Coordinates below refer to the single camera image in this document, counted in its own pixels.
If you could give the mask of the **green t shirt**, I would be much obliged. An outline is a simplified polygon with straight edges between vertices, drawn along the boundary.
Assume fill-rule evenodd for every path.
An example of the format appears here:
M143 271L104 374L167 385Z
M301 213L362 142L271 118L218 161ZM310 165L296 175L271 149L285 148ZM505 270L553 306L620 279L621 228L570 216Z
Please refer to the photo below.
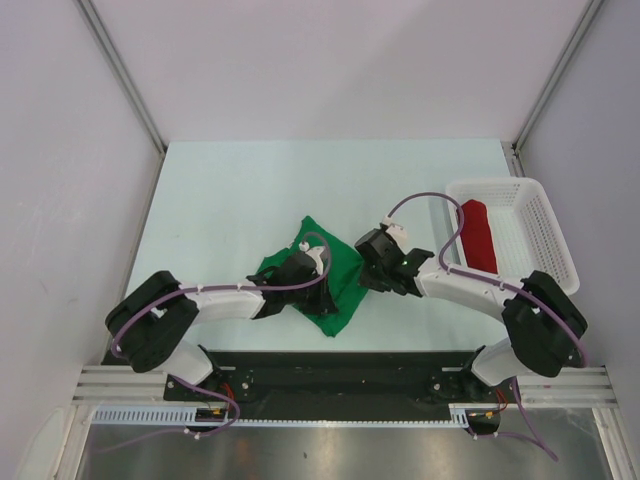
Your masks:
M264 257L258 271L280 266L291 253L297 250L299 243L309 232L321 235L329 246L332 266L328 275L328 285L337 312L323 315L304 313L304 316L325 336L336 337L351 321L367 294L367 289L358 284L364 262L353 247L324 229L311 216L306 216L302 219L300 229L291 245Z

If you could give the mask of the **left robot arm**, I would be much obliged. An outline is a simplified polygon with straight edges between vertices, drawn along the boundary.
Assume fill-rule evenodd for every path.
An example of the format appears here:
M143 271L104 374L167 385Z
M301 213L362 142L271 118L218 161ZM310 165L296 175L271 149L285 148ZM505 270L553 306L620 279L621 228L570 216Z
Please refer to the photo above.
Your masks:
M331 267L328 249L313 247L237 284L188 286L158 271L107 315L112 354L136 373L164 372L186 382L197 398L210 399L220 390L221 376L204 348L185 339L187 332L219 320L275 316L289 305L312 315L335 313Z

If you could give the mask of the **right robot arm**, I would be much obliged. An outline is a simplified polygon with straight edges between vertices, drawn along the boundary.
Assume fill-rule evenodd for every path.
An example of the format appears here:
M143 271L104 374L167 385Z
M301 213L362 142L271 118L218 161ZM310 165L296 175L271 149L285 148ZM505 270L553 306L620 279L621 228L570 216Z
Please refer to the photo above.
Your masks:
M586 319L549 274L535 270L511 284L494 274L446 265L427 250L404 252L385 225L361 237L355 249L364 261L362 286L446 300L504 325L507 338L480 348L464 367L461 388L469 399L484 401L498 384L527 372L554 378L565 367L586 366L580 346Z

